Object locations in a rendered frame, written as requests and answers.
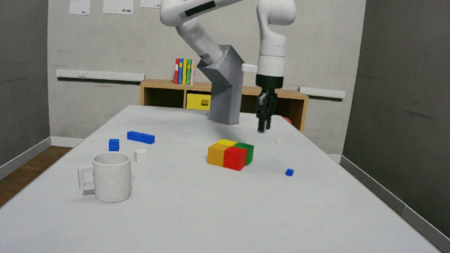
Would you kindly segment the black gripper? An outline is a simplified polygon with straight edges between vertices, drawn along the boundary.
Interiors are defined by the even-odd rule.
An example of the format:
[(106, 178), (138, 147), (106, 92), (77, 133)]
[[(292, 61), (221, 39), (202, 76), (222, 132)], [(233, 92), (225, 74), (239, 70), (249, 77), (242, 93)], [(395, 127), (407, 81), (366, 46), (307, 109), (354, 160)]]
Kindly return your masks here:
[[(275, 105), (278, 95), (275, 93), (275, 89), (280, 89), (283, 87), (283, 78), (284, 77), (256, 74), (255, 84), (256, 86), (262, 88), (261, 93), (256, 98), (256, 118), (259, 119), (258, 133), (264, 134), (266, 130), (270, 129), (272, 119), (271, 116), (273, 116), (273, 113), (275, 112)], [(264, 112), (263, 114), (261, 113), (262, 111)]]

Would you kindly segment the white mug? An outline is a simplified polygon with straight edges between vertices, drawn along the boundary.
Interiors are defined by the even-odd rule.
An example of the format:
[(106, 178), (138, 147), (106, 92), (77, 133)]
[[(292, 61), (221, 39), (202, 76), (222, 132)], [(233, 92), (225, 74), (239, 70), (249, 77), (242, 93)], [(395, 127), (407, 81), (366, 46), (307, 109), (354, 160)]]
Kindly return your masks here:
[[(96, 198), (108, 203), (126, 200), (131, 195), (129, 155), (103, 152), (94, 156), (92, 163), (77, 167), (80, 191), (94, 189)], [(90, 171), (93, 171), (93, 182), (84, 183), (84, 173)]]

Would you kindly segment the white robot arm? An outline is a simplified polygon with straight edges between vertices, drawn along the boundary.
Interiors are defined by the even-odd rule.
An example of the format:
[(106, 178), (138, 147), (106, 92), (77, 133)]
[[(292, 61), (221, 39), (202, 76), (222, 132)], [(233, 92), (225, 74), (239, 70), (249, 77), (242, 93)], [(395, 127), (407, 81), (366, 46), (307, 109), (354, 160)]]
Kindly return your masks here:
[[(162, 0), (160, 20), (174, 27), (180, 37), (206, 64), (216, 63), (223, 51), (196, 17), (243, 0)], [(286, 37), (272, 32), (271, 25), (287, 26), (296, 18), (293, 0), (259, 0), (256, 13), (260, 30), (257, 66), (243, 64), (241, 71), (284, 77)]]

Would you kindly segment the dark green cube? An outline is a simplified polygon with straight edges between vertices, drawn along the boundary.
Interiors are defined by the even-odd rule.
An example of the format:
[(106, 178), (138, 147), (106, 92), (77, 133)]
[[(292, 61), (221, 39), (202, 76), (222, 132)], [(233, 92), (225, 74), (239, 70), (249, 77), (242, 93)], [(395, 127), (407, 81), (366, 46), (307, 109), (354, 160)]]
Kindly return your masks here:
[(245, 166), (248, 166), (253, 161), (253, 152), (254, 152), (253, 145), (244, 144), (244, 143), (239, 142), (236, 145), (234, 145), (233, 147), (238, 147), (238, 148), (247, 150), (247, 158), (246, 158)]

